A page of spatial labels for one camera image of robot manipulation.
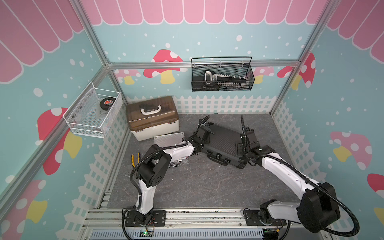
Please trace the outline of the black plastic poker case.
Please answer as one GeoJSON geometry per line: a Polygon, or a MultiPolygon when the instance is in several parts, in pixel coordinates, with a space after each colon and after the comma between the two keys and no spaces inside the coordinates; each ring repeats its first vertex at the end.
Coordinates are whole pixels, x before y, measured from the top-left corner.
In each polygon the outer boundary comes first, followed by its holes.
{"type": "Polygon", "coordinates": [[[243,169],[248,160],[244,154],[241,133],[213,123],[208,123],[207,127],[211,131],[204,143],[202,153],[206,154],[209,160],[222,166],[232,165],[243,169]]]}

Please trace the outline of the silver aluminium poker case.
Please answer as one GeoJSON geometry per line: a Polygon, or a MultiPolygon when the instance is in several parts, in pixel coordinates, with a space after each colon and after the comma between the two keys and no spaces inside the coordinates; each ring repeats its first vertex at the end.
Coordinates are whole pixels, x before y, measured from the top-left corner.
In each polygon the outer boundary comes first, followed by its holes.
{"type": "MultiPolygon", "coordinates": [[[[184,132],[167,134],[162,136],[154,137],[154,144],[159,147],[166,147],[171,145],[179,145],[182,143],[182,139],[185,137],[184,132]]],[[[169,168],[179,167],[181,165],[186,165],[189,163],[189,157],[183,157],[177,160],[171,160],[169,168]]]]}

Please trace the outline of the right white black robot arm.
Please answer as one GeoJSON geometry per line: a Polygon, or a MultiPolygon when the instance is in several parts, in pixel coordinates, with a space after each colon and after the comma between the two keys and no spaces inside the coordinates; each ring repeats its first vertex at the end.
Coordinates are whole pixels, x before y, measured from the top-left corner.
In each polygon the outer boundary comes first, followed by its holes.
{"type": "Polygon", "coordinates": [[[304,175],[294,166],[281,158],[269,146],[261,146],[256,134],[247,128],[241,118],[244,156],[248,163],[260,166],[285,183],[298,197],[299,202],[288,203],[269,200],[260,206],[259,219],[264,225],[270,225],[276,220],[286,220],[303,225],[312,233],[328,232],[340,237],[353,237],[360,232],[360,223],[355,214],[342,203],[336,191],[329,183],[319,183],[304,175]],[[353,222],[353,228],[348,232],[339,232],[329,228],[341,217],[344,210],[353,222]]]}

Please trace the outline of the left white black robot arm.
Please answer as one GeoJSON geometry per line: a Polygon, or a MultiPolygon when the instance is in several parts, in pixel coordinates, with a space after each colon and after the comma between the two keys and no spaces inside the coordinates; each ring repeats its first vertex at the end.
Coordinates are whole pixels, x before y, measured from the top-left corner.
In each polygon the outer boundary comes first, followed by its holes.
{"type": "Polygon", "coordinates": [[[134,166],[130,173],[130,181],[138,191],[135,211],[139,217],[147,217],[153,211],[156,186],[164,179],[170,163],[197,155],[202,151],[213,133],[210,125],[207,124],[209,118],[205,116],[200,119],[193,135],[183,138],[179,144],[167,147],[153,144],[144,158],[134,166]]]}

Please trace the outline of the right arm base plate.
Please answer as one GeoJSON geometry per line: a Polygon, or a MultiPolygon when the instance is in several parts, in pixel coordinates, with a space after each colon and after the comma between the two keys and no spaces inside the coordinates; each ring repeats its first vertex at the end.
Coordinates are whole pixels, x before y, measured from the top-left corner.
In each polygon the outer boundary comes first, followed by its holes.
{"type": "Polygon", "coordinates": [[[259,209],[251,210],[249,208],[243,209],[243,216],[247,226],[276,226],[284,227],[287,225],[286,220],[273,219],[269,217],[265,211],[259,209]]]}

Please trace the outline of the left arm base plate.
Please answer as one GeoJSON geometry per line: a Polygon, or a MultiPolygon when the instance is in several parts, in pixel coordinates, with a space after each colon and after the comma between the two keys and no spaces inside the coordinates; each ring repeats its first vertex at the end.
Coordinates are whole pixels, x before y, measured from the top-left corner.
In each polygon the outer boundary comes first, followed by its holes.
{"type": "Polygon", "coordinates": [[[155,226],[164,227],[166,221],[166,211],[150,211],[146,215],[136,210],[128,210],[123,215],[125,227],[144,227],[155,226]]]}

